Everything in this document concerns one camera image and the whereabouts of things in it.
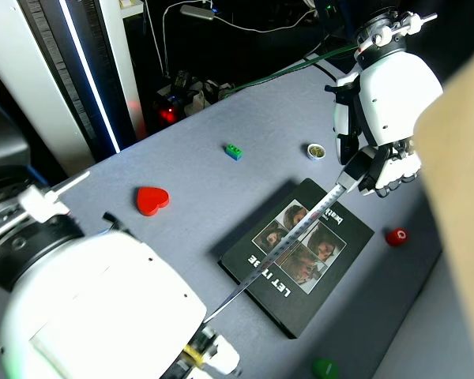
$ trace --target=white light strip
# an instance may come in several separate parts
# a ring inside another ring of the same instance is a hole
[[[60,1],[60,6],[62,7],[62,12],[63,12],[63,16],[65,17],[66,24],[70,30],[70,35],[72,36],[72,41],[74,45],[76,45],[77,54],[79,55],[79,59],[81,60],[82,67],[85,70],[86,78],[88,79],[89,86],[91,87],[93,96],[95,97],[95,100],[96,100],[96,105],[98,106],[98,109],[100,110],[100,113],[102,114],[103,123],[105,124],[105,127],[107,128],[107,132],[109,133],[109,137],[111,138],[112,145],[114,146],[114,150],[116,152],[121,152],[121,149],[118,146],[118,142],[116,141],[114,132],[112,131],[109,118],[107,118],[107,113],[105,113],[105,109],[103,108],[102,99],[100,98],[100,94],[98,93],[98,90],[96,89],[95,81],[93,80],[92,72],[89,69],[85,52],[82,50],[81,41],[79,40],[79,36],[77,35],[75,26],[73,26],[73,21],[72,21],[72,17],[70,16],[69,8],[66,6],[65,0],[59,0],[59,1]]]

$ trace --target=book cover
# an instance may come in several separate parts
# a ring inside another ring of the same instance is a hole
[[[238,282],[245,279],[325,195],[304,180],[222,256],[221,266]],[[290,338],[298,338],[373,234],[337,202],[247,292]]]

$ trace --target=green cable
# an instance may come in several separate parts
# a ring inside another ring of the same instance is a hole
[[[292,73],[293,71],[297,71],[299,69],[305,69],[306,67],[310,66],[310,65],[313,65],[314,63],[316,62],[319,62],[323,59],[327,59],[327,58],[332,58],[334,55],[338,55],[338,54],[341,54],[341,53],[345,53],[346,51],[350,51],[350,50],[353,50],[355,49],[356,46],[346,46],[346,47],[341,47],[340,49],[336,49],[334,51],[330,51],[326,54],[323,54],[323,55],[320,55],[319,57],[317,58],[314,58],[314,59],[311,59],[309,61],[305,61],[305,62],[302,62],[302,63],[299,63],[298,65],[295,65],[295,66],[292,66],[288,69],[283,69],[277,73],[273,73],[272,75],[268,75],[267,77],[263,77],[262,79],[257,79],[256,81],[250,81],[249,83],[246,83],[246,84],[243,84],[243,85],[240,85],[239,87],[235,87],[233,89],[231,89],[225,97],[227,97],[228,95],[231,95],[232,93],[234,92],[237,92],[237,91],[240,91],[241,89],[244,89],[244,88],[247,88],[247,87],[250,87],[252,85],[256,85],[256,84],[261,84],[261,83],[265,83],[266,81],[270,81],[272,79],[275,79],[277,77],[282,77],[283,75],[287,74],[287,73]]]

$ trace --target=tabletop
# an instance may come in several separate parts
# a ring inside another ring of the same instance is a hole
[[[87,234],[108,227],[105,212],[117,216],[210,313],[235,288],[220,256],[305,178],[325,190],[334,185],[341,166],[326,84],[333,82],[309,67],[247,88],[91,167],[62,200]],[[313,142],[326,149],[321,161],[307,158]],[[226,144],[243,150],[242,159],[227,156]],[[142,216],[135,207],[140,186],[165,189],[170,204]],[[312,377],[315,358],[334,360],[341,378],[369,378],[377,369],[441,245],[421,180],[385,199],[354,191],[340,203],[375,234],[300,338],[289,340],[245,294],[211,322],[240,353],[241,378]],[[400,248],[388,247],[383,235],[395,227],[409,233]],[[5,298],[0,294],[0,305]]]

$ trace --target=red round object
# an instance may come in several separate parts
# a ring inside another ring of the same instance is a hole
[[[169,202],[165,189],[141,187],[137,192],[137,208],[144,216],[154,215],[159,208],[166,207]]]
[[[403,243],[406,243],[407,240],[408,232],[401,227],[398,227],[386,235],[386,241],[390,246],[400,246]]]

